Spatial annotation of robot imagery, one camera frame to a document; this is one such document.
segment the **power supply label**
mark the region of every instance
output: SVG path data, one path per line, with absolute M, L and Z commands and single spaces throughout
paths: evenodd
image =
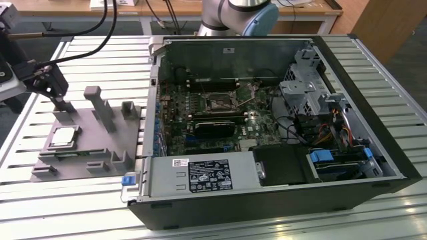
M 193 193 L 234 189 L 229 160 L 189 162 L 189 181 Z

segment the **blue tab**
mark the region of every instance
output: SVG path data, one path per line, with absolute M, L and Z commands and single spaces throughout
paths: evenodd
M 314 163 L 334 161 L 334 156 L 330 150 L 315 150 L 310 154 L 310 157 Z
M 125 176 L 122 178 L 122 186 L 134 186 L 137 185 L 135 176 Z
M 365 152 L 369 159 L 374 157 L 374 154 L 373 154 L 371 149 L 369 147 L 366 147 L 363 149 L 363 152 Z
M 319 158 L 318 158 L 315 152 L 310 153 L 310 158 L 311 158 L 311 161 L 313 161 L 314 163 L 319 162 Z

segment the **slotted metal surface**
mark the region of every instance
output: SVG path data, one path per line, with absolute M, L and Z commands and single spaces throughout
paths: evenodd
M 77 37 L 62 43 L 59 57 L 93 50 L 102 37 Z M 347 36 L 325 37 L 369 103 L 422 176 L 427 176 L 427 126 L 425 114 L 363 47 Z M 67 99 L 77 108 L 91 107 L 86 86 L 99 85 L 113 106 L 122 101 L 147 104 L 150 78 L 149 37 L 118 36 L 91 56 L 61 65 L 70 82 Z M 386 194 L 353 210 L 250 222 L 151 231 L 121 201 L 122 178 L 103 177 L 31 183 L 51 124 L 54 105 L 33 95 L 2 151 L 0 239 L 422 239 L 427 238 L 427 180 Z M 145 129 L 146 111 L 141 128 Z M 137 155 L 142 155 L 143 145 Z

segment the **table leg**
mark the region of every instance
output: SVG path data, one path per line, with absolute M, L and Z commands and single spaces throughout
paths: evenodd
M 319 31 L 318 31 L 319 35 L 330 34 L 337 17 L 338 17 L 337 15 L 331 15 L 331 16 L 326 17 L 325 21 L 322 22 Z
M 142 34 L 146 36 L 154 35 L 153 32 L 153 18 L 151 17 L 141 17 L 139 18 L 141 26 L 142 26 Z
M 47 30 L 47 31 L 53 31 L 54 30 L 54 28 L 53 28 L 53 22 L 42 22 L 42 24 L 43 24 L 43 27 L 45 27 L 45 29 Z

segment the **floor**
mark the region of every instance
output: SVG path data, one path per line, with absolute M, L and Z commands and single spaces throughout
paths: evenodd
M 199 22 L 181 22 L 182 34 L 193 34 L 198 31 L 201 26 Z M 66 32 L 66 30 L 75 32 L 89 28 L 87 22 L 57 22 L 53 24 L 55 31 Z M 103 26 L 91 33 L 93 36 L 105 36 L 110 30 L 110 23 L 107 22 Z M 43 32 L 45 27 L 42 23 L 26 22 L 22 23 L 15 29 L 14 33 L 33 33 Z M 170 35 L 174 33 L 171 28 L 162 29 L 159 25 L 153 23 L 153 34 L 155 35 Z M 142 35 L 143 30 L 139 22 L 118 22 L 115 35 Z M 27 52 L 31 59 L 38 61 L 50 60 L 54 51 L 58 47 L 61 38 L 41 38 L 21 40 L 19 44 Z M 426 59 L 427 59 L 427 18 L 422 21 L 414 35 L 406 41 L 402 49 L 386 65 L 389 71 L 398 79 L 406 90 L 413 95 L 421 106 L 427 110 L 427 71 L 426 71 Z M 26 101 L 29 93 L 25 93 L 19 98 Z M 18 119 L 18 114 L 14 114 L 11 110 L 0 106 L 0 146 L 9 136 L 14 123 Z

